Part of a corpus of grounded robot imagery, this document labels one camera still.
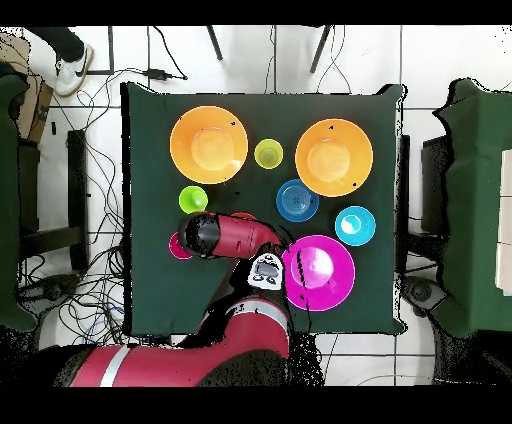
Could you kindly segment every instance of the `person's leg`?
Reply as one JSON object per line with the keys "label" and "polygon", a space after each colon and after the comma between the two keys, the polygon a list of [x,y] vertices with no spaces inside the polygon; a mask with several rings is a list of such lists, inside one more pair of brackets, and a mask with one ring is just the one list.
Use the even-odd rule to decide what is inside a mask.
{"label": "person's leg", "polygon": [[46,41],[57,55],[55,92],[61,97],[75,93],[85,78],[94,51],[66,27],[27,27]]}
{"label": "person's leg", "polygon": [[58,58],[76,62],[84,55],[84,43],[67,27],[27,27],[34,35],[46,41]]}

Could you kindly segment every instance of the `green cloth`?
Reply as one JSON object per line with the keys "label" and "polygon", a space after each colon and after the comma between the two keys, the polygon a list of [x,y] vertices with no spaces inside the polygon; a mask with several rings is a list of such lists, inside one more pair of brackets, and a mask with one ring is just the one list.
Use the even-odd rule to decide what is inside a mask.
{"label": "green cloth", "polygon": [[18,331],[31,331],[37,324],[15,298],[20,231],[18,130],[8,109],[12,99],[27,89],[16,75],[0,78],[0,325]]}
{"label": "green cloth", "polygon": [[[249,212],[274,228],[283,225],[295,238],[324,234],[337,239],[334,219],[350,205],[364,206],[375,216],[373,239],[365,246],[348,247],[356,265],[350,296],[334,309],[311,313],[311,331],[395,334],[403,330],[393,319],[395,124],[400,85],[373,96],[159,95],[130,83],[128,95],[134,335],[196,331],[230,263],[228,259],[179,261],[168,250],[169,239],[184,216],[178,195],[187,185],[196,184],[174,166],[169,135],[181,115],[201,105],[231,111],[249,138],[247,160],[232,179],[201,185],[208,193],[208,211]],[[321,197],[313,218],[294,224],[279,215],[276,193],[283,183],[298,178],[294,157],[301,135],[326,118],[352,121],[366,132],[373,146],[373,168],[361,188],[343,197]],[[265,138],[279,141],[284,149],[283,162],[273,170],[260,168],[254,160],[254,148]],[[296,327],[306,330],[307,313],[290,307]]]}
{"label": "green cloth", "polygon": [[446,172],[450,238],[443,282],[451,294],[434,310],[457,337],[476,330],[512,331],[512,297],[496,288],[496,243],[502,151],[512,149],[512,95],[452,83],[453,98],[436,114],[446,121],[455,160]]}

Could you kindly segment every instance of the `pink cup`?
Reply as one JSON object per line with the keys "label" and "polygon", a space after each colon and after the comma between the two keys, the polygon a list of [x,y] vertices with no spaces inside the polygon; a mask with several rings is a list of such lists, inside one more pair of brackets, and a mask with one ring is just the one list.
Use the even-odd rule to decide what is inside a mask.
{"label": "pink cup", "polygon": [[183,247],[181,247],[178,240],[178,233],[174,233],[171,237],[171,240],[169,240],[169,252],[171,252],[175,258],[180,260],[186,260],[192,257],[192,255],[185,252]]}

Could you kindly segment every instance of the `white sneaker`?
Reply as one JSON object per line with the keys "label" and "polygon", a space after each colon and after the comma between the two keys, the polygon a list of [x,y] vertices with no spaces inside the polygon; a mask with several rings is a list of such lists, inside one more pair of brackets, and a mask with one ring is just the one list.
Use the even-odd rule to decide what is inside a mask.
{"label": "white sneaker", "polygon": [[71,96],[77,91],[87,74],[89,65],[92,62],[94,50],[89,44],[84,43],[84,55],[76,62],[66,62],[59,60],[55,67],[57,68],[57,82],[55,83],[55,92],[61,97]]}

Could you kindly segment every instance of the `chair leg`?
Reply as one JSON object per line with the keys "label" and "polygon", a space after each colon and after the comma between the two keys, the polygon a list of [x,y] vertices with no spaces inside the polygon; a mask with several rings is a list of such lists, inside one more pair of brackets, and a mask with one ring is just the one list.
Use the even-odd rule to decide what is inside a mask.
{"label": "chair leg", "polygon": [[217,37],[215,36],[215,31],[213,30],[212,25],[206,25],[208,29],[208,34],[210,34],[210,39],[212,40],[213,48],[215,49],[215,54],[217,55],[217,59],[222,60],[222,53],[220,52],[219,43],[217,41]]}
{"label": "chair leg", "polygon": [[329,36],[329,31],[331,30],[330,25],[324,26],[324,32],[322,33],[322,37],[320,38],[320,43],[318,44],[318,47],[316,49],[315,58],[313,59],[313,64],[311,65],[311,69],[309,72],[312,74],[315,73],[316,67],[318,65],[318,61],[320,60],[320,56],[322,55],[322,51],[325,46],[325,42],[327,41],[327,37]]}

